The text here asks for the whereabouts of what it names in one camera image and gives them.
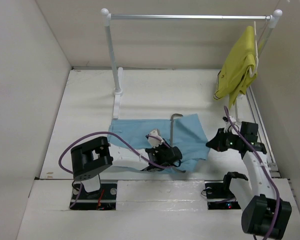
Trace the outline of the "light blue trousers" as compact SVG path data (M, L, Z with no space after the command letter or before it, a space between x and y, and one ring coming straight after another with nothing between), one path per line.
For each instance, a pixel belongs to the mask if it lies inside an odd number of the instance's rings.
M169 143L171 121L169 119L118 119L112 120L108 131L115 133L134 149L150 148L146 135L158 129L160 135ZM208 139L202 129L197 114L185 115L173 120L172 145L182 153L181 165L178 168L186 173L194 172L200 160L208 158Z

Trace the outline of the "silver metal hanger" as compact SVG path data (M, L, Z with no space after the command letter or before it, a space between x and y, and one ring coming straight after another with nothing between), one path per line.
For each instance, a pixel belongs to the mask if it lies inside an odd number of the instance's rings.
M173 146L173 140L174 140L174 119L175 118L182 118L183 115L180 113L173 113L170 117L170 146ZM179 170L177 167L173 167L173 169L177 172L177 173L181 173L184 174L186 171L185 170Z

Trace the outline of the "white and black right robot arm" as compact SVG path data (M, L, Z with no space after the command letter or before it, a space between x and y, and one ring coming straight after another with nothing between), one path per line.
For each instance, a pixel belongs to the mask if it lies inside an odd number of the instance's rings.
M236 150L248 174L228 172L224 175L221 191L235 197L242 210L241 228L244 233L264 239L281 240L286 231L292 206L280 198L267 164L267 150L258 141L258 124L242 122L241 128L230 123L219 128L206 146L217 152Z

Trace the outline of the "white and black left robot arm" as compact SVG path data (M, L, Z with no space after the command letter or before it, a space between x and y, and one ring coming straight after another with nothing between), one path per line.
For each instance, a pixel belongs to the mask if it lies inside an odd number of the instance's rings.
M91 181L110 167L130 168L139 172L161 172L178 168L182 163L182 153L171 146L158 134L146 136L150 148L134 149L109 143L100 136L77 145L70 150L73 180L84 185L84 192L90 198L101 194L101 184Z

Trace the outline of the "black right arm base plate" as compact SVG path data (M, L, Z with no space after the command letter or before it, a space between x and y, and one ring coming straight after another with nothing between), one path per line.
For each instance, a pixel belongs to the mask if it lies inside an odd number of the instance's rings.
M234 194L224 188L222 180L206 180L201 195L207 200L208 210L240 210Z

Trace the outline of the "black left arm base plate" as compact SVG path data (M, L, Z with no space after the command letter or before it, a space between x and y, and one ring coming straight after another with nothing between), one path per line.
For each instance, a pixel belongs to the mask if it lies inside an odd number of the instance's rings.
M72 183L69 209L74 211L112 211L116 209L118 183L102 181L101 189L87 192L79 182Z

